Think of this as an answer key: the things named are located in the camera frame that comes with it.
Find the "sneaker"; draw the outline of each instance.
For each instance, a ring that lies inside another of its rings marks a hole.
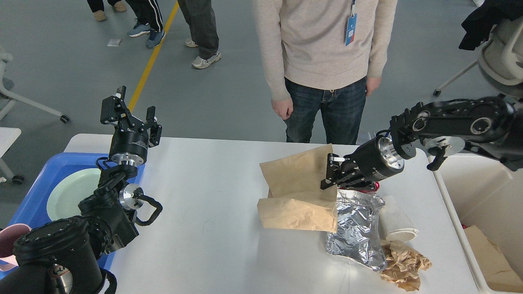
[[[192,65],[196,67],[199,70],[208,68],[213,62],[216,62],[222,58],[222,54],[220,51],[216,51],[216,54],[211,56],[209,59],[203,59],[200,56],[198,56],[193,62]]]
[[[191,48],[198,46],[198,44],[196,44],[191,38],[185,39],[184,43],[185,43],[185,46],[191,47]]]
[[[116,11],[118,12],[124,12],[127,10],[127,7],[126,5],[122,2],[122,1],[118,1],[116,2],[113,7],[116,9]]]
[[[147,48],[153,49],[154,47],[160,45],[160,42],[162,42],[163,38],[165,38],[165,31],[157,32],[155,30],[151,30],[151,33],[149,34],[149,40],[145,43]]]
[[[151,30],[151,26],[149,24],[143,25],[143,24],[139,23],[137,19],[135,19],[135,20],[136,20],[136,25],[134,25],[132,30],[130,30],[127,33],[127,35],[129,35],[129,37],[138,37],[145,33],[148,33]]]
[[[105,20],[105,14],[103,11],[98,10],[97,12],[93,13],[96,21],[102,21]]]

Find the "pink cup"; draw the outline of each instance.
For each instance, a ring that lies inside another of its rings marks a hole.
[[[31,231],[31,228],[24,223],[15,223],[0,231],[0,261],[7,262],[7,264],[0,264],[0,272],[18,266],[13,255],[15,241],[29,231]]]

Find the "black pants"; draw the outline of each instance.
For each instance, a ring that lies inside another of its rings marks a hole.
[[[126,0],[136,14],[138,22],[149,24],[155,31],[163,31],[162,14],[156,0]]]
[[[114,6],[118,1],[120,0],[107,0],[107,3],[109,3],[111,6]],[[89,4],[89,7],[93,13],[99,10],[104,11],[104,0],[87,0],[87,3]]]
[[[200,57],[211,58],[218,51],[219,43],[211,0],[178,0],[178,4],[189,25],[192,40],[198,44]]]

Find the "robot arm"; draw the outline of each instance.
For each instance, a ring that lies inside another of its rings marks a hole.
[[[162,126],[156,123],[154,107],[142,122],[124,103],[125,87],[104,99],[100,121],[115,127],[109,157],[97,160],[101,169],[98,188],[78,207],[82,216],[56,220],[31,230],[15,242],[19,267],[0,280],[1,293],[115,293],[116,278],[96,262],[103,253],[125,247],[138,236],[137,225],[151,224],[162,205],[128,183],[145,163],[147,149],[160,142]],[[144,202],[155,207],[147,221],[137,217]]]
[[[321,188],[375,189],[373,182],[400,173],[404,160],[416,155],[412,146],[416,140],[435,156],[427,166],[431,171],[461,150],[496,159],[516,171],[523,167],[523,104],[499,97],[418,103],[392,117],[389,130],[354,153],[329,154]]]

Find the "blue plastic bin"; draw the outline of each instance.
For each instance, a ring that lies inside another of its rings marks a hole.
[[[35,180],[35,183],[25,196],[24,200],[18,207],[9,225],[14,223],[25,223],[35,229],[51,222],[47,215],[47,200],[53,189],[63,179],[78,171],[87,168],[96,168],[96,160],[100,157],[107,157],[102,153],[72,153],[64,152],[51,157],[43,166],[42,171]],[[145,165],[138,167],[138,176],[129,179],[130,183],[140,183]],[[109,269],[114,258],[114,252],[109,255],[103,255],[98,260],[98,266]],[[0,272],[0,279],[3,279],[11,271]]]

